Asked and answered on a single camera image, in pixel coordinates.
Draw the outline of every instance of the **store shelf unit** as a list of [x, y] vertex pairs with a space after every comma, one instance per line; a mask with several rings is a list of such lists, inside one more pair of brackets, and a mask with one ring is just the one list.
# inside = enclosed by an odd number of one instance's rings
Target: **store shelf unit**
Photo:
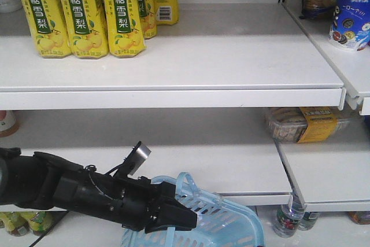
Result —
[[21, 128], [1, 146], [21, 147], [24, 155], [49, 152], [105, 173], [142, 141], [152, 154], [134, 178], [175, 178], [185, 171], [200, 188], [241, 204], [289, 200], [291, 187], [259, 109], [72, 109], [16, 116]]
[[278, 143], [307, 211], [370, 211], [370, 133], [350, 124], [324, 142]]
[[99, 60], [42, 59], [23, 11], [0, 15], [1, 109], [343, 104], [343, 82], [281, 5], [183, 4], [181, 15], [137, 57]]
[[355, 52], [336, 48], [328, 41], [331, 20], [300, 19], [302, 0], [288, 0], [286, 8], [344, 82], [347, 103], [360, 108], [361, 115], [370, 115], [370, 47]]

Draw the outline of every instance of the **basket handle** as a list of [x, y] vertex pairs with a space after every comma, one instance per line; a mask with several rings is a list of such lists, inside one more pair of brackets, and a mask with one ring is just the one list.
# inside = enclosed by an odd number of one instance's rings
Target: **basket handle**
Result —
[[201, 191], [199, 190], [198, 186], [195, 184], [193, 177], [188, 172], [181, 172], [177, 176], [176, 180], [176, 195], [181, 195], [181, 190], [183, 187], [184, 180], [187, 180], [187, 183], [190, 186], [191, 191], [193, 192], [193, 196], [199, 196]]

